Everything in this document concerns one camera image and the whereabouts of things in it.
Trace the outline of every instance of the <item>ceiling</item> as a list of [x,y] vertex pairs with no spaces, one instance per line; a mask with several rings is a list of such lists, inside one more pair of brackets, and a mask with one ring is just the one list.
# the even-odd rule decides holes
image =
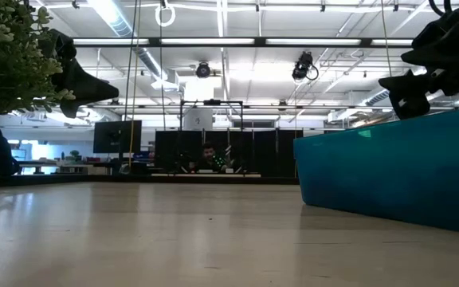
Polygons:
[[[122,7],[126,18],[132,20],[136,1],[114,1]],[[258,1],[261,8],[259,13],[255,10],[257,1],[228,0],[229,12],[222,17],[223,21],[218,21],[218,0],[170,0],[169,4],[176,7],[176,17],[168,27],[159,26],[155,20],[159,1],[142,1],[143,7],[137,10],[141,17],[136,26],[139,26],[140,37],[384,37],[378,0],[326,0],[325,12],[320,12],[321,1]],[[71,7],[71,2],[41,0],[34,4],[48,6],[54,17],[50,26],[71,37],[116,37],[86,1],[77,1],[80,9]],[[383,16],[388,37],[415,37],[427,23],[438,19],[423,0],[399,0],[396,12],[390,10],[394,1],[386,0],[384,4],[386,11]],[[456,6],[459,6],[459,0],[453,0],[453,7]],[[249,104],[277,104],[279,100],[289,100],[290,104],[358,104],[378,87],[380,77],[389,76],[390,71],[398,75],[413,68],[399,57],[407,50],[389,49],[389,70],[385,49],[325,51],[324,48],[225,48],[223,53],[213,47],[148,49],[162,67],[176,70],[183,84],[194,79],[193,67],[200,61],[209,62],[210,67],[217,71],[217,76],[210,80],[214,83],[214,96],[219,99],[224,98],[221,72],[224,55],[227,58],[225,76],[228,99],[243,100]],[[116,86],[120,90],[120,102],[123,103],[127,95],[130,49],[103,48],[100,50],[100,61],[97,60],[97,51],[96,48],[78,49],[77,59],[87,72]],[[316,62],[320,77],[298,86],[291,74],[294,62],[303,51],[310,51],[315,59],[322,56]],[[135,77],[134,57],[130,63],[130,103],[134,95],[137,104],[161,102],[161,91],[151,87],[155,81],[151,74],[137,61],[138,72]],[[167,98],[166,104],[179,102],[178,92],[165,92],[164,96]],[[447,99],[439,97],[433,101],[436,100]],[[329,112],[312,110],[305,114]]]

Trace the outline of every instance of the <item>teal container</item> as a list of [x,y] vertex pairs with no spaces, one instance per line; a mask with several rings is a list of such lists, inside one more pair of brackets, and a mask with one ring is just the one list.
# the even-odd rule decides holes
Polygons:
[[459,231],[459,111],[296,139],[302,199]]

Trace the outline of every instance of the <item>blue bin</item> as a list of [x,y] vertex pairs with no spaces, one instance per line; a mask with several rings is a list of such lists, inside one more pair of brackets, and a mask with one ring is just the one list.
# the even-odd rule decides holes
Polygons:
[[459,111],[295,140],[302,199],[459,231]]

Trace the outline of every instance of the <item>monitor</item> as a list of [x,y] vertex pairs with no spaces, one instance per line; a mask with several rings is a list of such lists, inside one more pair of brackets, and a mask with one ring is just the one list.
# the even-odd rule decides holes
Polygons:
[[[131,145],[131,121],[95,123],[93,153],[127,153]],[[141,151],[141,121],[134,121],[132,152]]]

